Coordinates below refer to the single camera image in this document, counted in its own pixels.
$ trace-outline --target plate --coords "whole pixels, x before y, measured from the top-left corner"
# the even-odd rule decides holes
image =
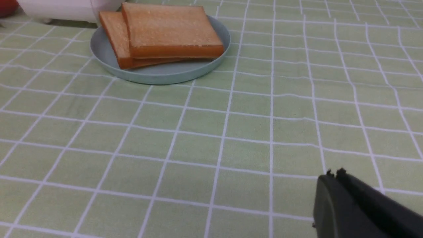
[[[150,85],[165,85],[190,81],[209,73],[219,66],[231,45],[229,30],[215,18],[211,16],[208,16],[208,18],[225,48],[224,53],[213,61],[174,62],[123,70],[119,68],[115,53],[103,27],[97,28],[91,37],[91,52],[109,73],[127,81]]]

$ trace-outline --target red object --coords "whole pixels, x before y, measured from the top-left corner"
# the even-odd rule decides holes
[[[15,13],[19,4],[16,0],[0,0],[0,17],[8,17]]]

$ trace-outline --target stacked bread slices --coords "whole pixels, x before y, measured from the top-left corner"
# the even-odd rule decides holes
[[[224,52],[201,6],[123,3],[122,12],[99,17],[121,69],[214,59]]]

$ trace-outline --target white appliance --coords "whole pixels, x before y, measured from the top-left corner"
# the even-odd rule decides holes
[[[52,19],[99,23],[99,11],[116,11],[125,0],[17,0],[24,12],[45,23]]]

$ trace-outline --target toast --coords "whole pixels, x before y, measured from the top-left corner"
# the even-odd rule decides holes
[[[122,3],[134,58],[218,58],[225,51],[202,6]]]
[[[121,69],[133,69],[182,60],[176,58],[133,59],[129,52],[128,32],[122,13],[103,11],[100,12],[99,16]]]

